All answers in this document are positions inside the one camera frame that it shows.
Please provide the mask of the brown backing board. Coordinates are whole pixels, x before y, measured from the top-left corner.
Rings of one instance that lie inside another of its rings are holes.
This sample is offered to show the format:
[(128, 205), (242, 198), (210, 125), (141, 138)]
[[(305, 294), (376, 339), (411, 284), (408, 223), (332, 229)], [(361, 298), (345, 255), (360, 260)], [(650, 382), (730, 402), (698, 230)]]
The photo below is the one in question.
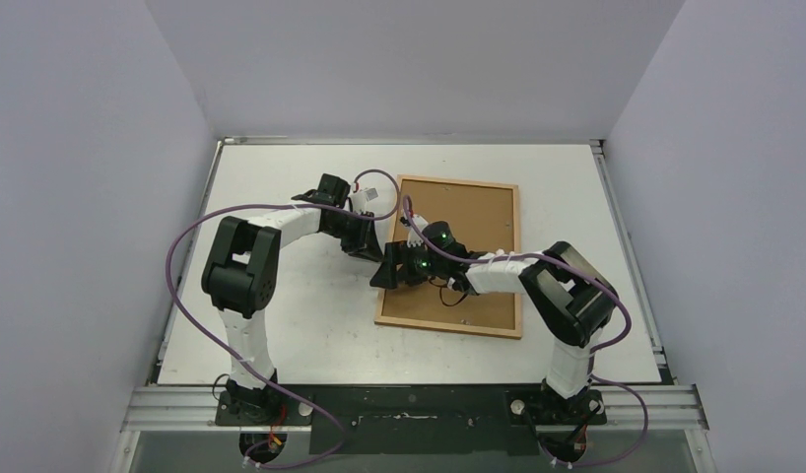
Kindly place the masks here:
[(520, 248), (515, 184), (401, 174), (409, 209), (388, 231), (386, 256), (371, 279), (380, 290), (378, 325), (518, 339), (521, 298), (485, 294), (469, 272), (498, 250)]

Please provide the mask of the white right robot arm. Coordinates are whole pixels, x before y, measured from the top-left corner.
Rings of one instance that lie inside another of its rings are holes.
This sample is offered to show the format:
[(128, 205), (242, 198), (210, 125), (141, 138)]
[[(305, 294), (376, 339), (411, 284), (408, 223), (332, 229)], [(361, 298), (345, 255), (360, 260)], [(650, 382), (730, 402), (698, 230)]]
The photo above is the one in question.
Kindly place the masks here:
[(370, 285), (383, 290), (442, 280), (464, 297), (526, 296), (555, 338), (542, 380), (542, 408), (554, 422), (581, 409), (593, 370), (593, 354), (619, 298), (615, 289), (569, 243), (558, 241), (532, 253), (473, 251), (448, 222), (410, 228), (406, 240), (385, 246)]

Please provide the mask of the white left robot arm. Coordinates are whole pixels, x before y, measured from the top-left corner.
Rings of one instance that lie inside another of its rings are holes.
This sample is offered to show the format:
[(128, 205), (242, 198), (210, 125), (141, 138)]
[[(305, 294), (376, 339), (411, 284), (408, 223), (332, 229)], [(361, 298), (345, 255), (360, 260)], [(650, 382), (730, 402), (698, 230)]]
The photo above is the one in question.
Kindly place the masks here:
[(280, 254), (302, 237), (324, 234), (344, 253), (371, 262), (382, 258), (376, 215), (368, 204), (376, 189), (324, 174), (316, 188), (260, 217), (221, 220), (201, 277), (201, 288), (219, 311), (232, 367), (228, 408), (263, 425), (280, 413), (285, 395), (275, 388), (277, 370), (268, 353), (264, 313), (272, 301)]

